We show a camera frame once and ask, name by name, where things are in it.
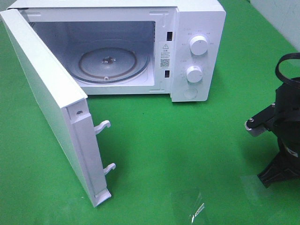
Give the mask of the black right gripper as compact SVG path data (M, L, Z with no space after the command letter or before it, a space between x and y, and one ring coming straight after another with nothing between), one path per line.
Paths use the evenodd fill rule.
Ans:
M267 167L257 175L265 187L284 180L300 177L300 133L299 131L273 132L277 137L279 153Z

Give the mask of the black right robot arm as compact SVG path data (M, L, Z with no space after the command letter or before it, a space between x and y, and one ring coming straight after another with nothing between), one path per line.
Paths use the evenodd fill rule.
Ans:
M258 174L265 187L300 177L300 90L282 84L276 90L270 131L277 137L279 153Z

